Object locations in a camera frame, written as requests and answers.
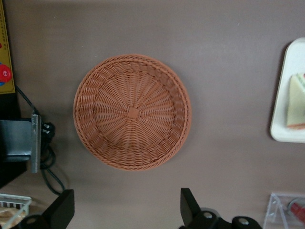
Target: woven basket rim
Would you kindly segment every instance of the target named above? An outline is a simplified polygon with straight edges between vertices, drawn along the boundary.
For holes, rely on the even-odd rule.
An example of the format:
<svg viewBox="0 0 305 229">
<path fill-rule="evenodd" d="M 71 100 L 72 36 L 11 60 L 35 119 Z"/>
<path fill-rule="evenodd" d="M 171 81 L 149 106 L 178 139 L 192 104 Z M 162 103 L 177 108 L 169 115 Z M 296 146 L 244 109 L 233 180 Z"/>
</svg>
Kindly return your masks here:
<svg viewBox="0 0 305 229">
<path fill-rule="evenodd" d="M 179 137 L 179 140 L 175 143 L 174 147 L 170 150 L 170 152 L 167 152 L 164 156 L 160 157 L 159 159 L 153 161 L 152 163 L 148 164 L 142 164 L 139 166 L 133 166 L 133 165 L 122 165 L 117 162 L 113 162 L 109 160 L 106 157 L 103 157 L 101 154 L 96 152 L 96 150 L 86 141 L 86 136 L 84 133 L 84 130 L 81 126 L 81 124 L 78 122 L 78 114 L 77 114 L 77 106 L 80 99 L 80 95 L 82 93 L 82 90 L 85 88 L 85 85 L 90 81 L 91 74 L 96 71 L 97 68 L 103 68 L 104 66 L 107 66 L 109 64 L 112 64 L 114 62 L 122 62 L 122 61 L 133 61 L 133 62 L 146 62 L 149 65 L 153 66 L 155 69 L 160 70 L 162 73 L 167 74 L 170 76 L 171 81 L 175 84 L 177 87 L 179 94 L 181 95 L 181 98 L 183 100 L 184 110 L 185 110 L 185 121 L 182 133 Z M 116 55 L 110 58 L 105 59 L 104 61 L 100 62 L 99 64 L 95 65 L 83 78 L 82 82 L 80 83 L 75 98 L 74 98 L 74 105 L 73 105 L 73 119 L 74 119 L 74 125 L 76 128 L 76 131 L 84 144 L 84 146 L 99 160 L 103 161 L 104 163 L 123 170 L 147 170 L 150 168 L 157 167 L 164 162 L 168 161 L 170 158 L 172 158 L 179 149 L 183 146 L 184 142 L 186 141 L 188 134 L 190 132 L 191 122 L 192 122 L 192 108 L 191 108 L 191 102 L 189 95 L 187 93 L 187 90 L 178 77 L 178 75 L 167 65 L 160 62 L 159 60 L 142 55 L 142 54 L 122 54 L 122 55 Z"/>
</svg>

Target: black clamp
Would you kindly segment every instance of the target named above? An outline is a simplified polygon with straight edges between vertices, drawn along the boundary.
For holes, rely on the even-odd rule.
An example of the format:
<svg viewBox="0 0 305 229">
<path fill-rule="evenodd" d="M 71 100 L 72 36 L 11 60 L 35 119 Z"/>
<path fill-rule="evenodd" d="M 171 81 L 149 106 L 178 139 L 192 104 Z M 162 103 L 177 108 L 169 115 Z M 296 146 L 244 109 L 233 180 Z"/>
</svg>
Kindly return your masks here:
<svg viewBox="0 0 305 229">
<path fill-rule="evenodd" d="M 232 223 L 223 220 L 213 209 L 201 209 L 188 188 L 181 188 L 180 211 L 184 226 L 179 229 L 262 229 L 252 218 L 234 217 Z"/>
</svg>

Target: yellow sign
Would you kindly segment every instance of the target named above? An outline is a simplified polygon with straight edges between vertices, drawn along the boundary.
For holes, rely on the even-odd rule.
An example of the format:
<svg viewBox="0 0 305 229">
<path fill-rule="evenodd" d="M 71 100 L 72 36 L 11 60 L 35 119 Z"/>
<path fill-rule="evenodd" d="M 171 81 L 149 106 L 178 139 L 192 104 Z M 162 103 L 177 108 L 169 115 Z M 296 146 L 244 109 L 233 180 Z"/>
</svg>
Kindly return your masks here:
<svg viewBox="0 0 305 229">
<path fill-rule="evenodd" d="M 15 93 L 15 84 L 10 61 L 9 40 L 6 30 L 2 0 L 0 0 L 0 32 L 0 94 Z M 2 82 L 2 75 L 3 77 L 10 75 L 11 79 L 8 82 Z"/>
</svg>

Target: bread slice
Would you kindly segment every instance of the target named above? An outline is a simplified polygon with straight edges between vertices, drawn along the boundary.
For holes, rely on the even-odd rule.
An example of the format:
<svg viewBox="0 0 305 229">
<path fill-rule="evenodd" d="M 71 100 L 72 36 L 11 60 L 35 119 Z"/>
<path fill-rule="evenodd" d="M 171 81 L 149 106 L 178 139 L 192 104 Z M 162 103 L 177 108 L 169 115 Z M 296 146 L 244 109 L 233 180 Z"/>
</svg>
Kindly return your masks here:
<svg viewBox="0 0 305 229">
<path fill-rule="evenodd" d="M 293 75 L 290 79 L 287 127 L 305 128 L 305 74 Z"/>
</svg>

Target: metal bracket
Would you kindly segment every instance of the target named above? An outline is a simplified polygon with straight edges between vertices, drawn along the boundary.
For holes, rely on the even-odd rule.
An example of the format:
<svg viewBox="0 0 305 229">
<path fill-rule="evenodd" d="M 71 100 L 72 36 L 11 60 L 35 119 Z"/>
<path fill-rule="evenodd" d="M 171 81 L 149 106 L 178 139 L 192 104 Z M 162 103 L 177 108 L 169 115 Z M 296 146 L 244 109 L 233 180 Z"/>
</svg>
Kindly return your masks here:
<svg viewBox="0 0 305 229">
<path fill-rule="evenodd" d="M 40 169 L 41 117 L 33 114 L 31 120 L 0 120 L 0 151 L 3 161 L 31 161 L 31 172 Z"/>
</svg>

